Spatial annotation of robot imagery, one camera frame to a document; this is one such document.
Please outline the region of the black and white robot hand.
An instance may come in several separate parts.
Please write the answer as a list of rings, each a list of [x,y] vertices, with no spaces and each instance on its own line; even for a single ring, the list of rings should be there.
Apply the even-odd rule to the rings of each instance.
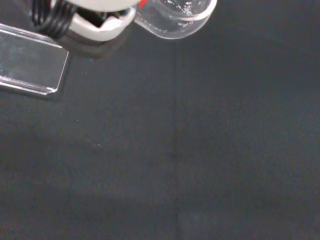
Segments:
[[[53,40],[69,32],[94,42],[118,37],[134,20],[138,0],[23,0],[36,32]]]

